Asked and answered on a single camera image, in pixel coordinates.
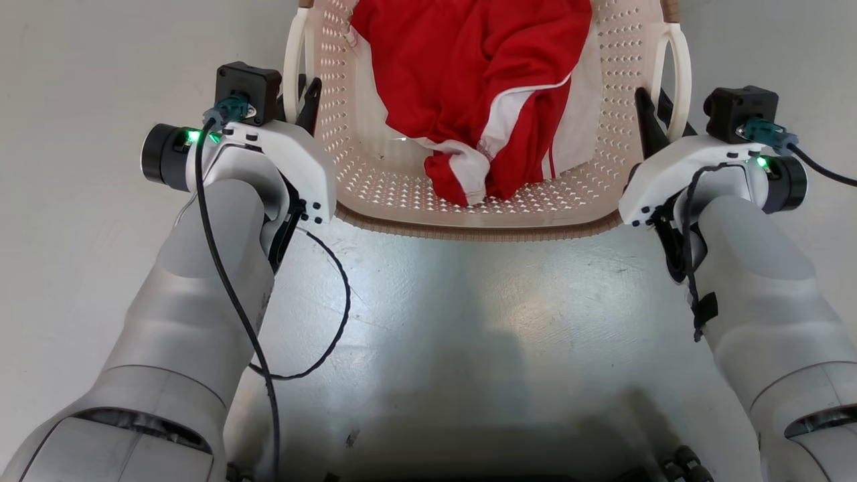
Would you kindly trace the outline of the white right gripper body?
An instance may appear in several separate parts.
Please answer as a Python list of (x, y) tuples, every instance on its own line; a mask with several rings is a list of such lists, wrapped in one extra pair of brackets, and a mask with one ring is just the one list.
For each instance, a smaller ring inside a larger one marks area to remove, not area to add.
[(748, 200), (766, 214), (801, 207), (808, 192), (804, 165), (762, 150), (762, 144), (728, 144), (710, 135), (677, 140), (635, 168), (619, 200), (622, 222), (649, 226), (666, 216), (677, 228), (685, 218), (695, 224), (720, 196)]

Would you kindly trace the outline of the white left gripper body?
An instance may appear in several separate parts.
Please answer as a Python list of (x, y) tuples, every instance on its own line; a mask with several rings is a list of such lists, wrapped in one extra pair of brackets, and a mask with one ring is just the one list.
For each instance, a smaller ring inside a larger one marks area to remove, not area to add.
[(234, 178), (261, 198), (270, 220), (284, 220), (291, 202), (310, 222), (328, 223), (336, 208), (333, 157), (305, 129), (277, 120), (261, 127), (230, 123), (220, 133), (159, 123), (141, 149), (142, 174), (154, 183), (193, 193), (196, 147), (202, 146), (205, 186)]

